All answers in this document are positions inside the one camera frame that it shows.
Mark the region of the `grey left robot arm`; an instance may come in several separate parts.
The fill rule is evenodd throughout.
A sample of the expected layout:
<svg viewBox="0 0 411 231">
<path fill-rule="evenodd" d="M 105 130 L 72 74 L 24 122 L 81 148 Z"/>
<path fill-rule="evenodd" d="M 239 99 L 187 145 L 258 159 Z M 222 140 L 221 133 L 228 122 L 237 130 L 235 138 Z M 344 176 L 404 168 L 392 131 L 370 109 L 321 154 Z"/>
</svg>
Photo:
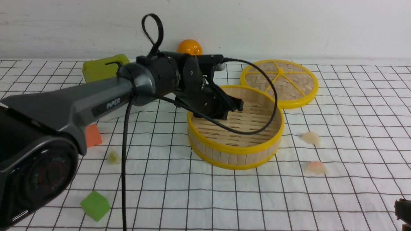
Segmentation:
<svg viewBox="0 0 411 231">
<path fill-rule="evenodd" d="M 87 153 L 85 129 L 132 103 L 142 107 L 152 94 L 173 93 L 178 107 L 226 120 L 243 102 L 212 82 L 222 55 L 158 53 L 118 66 L 115 77 L 55 91 L 12 95 L 1 100 L 1 230 L 6 231 L 64 191 Z"/>
</svg>

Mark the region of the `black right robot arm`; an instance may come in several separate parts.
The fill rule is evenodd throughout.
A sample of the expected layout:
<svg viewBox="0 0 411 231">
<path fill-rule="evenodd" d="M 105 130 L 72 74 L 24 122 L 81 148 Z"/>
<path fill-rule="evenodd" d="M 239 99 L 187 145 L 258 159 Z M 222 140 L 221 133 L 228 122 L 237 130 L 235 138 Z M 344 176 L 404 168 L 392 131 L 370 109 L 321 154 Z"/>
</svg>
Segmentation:
<svg viewBox="0 0 411 231">
<path fill-rule="evenodd" d="M 411 201 L 400 198 L 394 203 L 395 216 L 397 220 L 405 222 L 407 225 L 411 225 Z"/>
</svg>

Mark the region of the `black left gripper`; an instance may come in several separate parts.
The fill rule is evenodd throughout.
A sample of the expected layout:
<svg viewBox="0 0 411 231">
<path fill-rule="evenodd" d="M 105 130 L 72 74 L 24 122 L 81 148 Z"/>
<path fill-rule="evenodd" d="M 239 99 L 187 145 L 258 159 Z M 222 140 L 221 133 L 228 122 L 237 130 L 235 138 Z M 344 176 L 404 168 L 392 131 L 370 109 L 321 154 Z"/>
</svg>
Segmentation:
<svg viewBox="0 0 411 231">
<path fill-rule="evenodd" d="M 216 70 L 223 64 L 223 55 L 181 54 L 163 52 L 138 56 L 137 64 L 147 68 L 154 83 L 153 94 L 175 95 L 175 100 L 213 119 L 226 120 L 229 111 L 243 111 L 243 100 L 225 93 L 214 83 Z"/>
</svg>

